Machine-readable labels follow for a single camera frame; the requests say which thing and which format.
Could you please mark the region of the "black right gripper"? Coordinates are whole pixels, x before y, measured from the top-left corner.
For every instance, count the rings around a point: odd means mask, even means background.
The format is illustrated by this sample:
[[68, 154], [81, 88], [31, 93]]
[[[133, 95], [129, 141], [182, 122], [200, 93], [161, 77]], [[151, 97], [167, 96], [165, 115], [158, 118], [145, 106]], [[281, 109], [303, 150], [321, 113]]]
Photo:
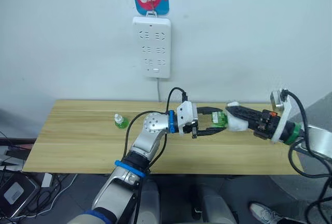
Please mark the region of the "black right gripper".
[[254, 130], [254, 135], [271, 139], [280, 121], [278, 113], [264, 109], [262, 112], [243, 106], [227, 106], [227, 129], [229, 131]]

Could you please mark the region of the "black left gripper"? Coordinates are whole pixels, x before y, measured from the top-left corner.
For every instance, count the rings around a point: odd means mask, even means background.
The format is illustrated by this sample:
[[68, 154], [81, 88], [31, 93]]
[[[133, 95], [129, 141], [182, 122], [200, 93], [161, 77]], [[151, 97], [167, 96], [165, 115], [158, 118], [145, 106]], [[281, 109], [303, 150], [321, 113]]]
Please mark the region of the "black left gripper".
[[209, 127], [205, 130], [199, 129], [199, 117], [202, 115], [211, 115], [214, 112], [222, 113], [223, 110], [216, 107], [192, 106], [192, 113], [190, 117], [192, 138], [197, 138], [198, 136], [210, 136], [225, 130], [225, 127]]

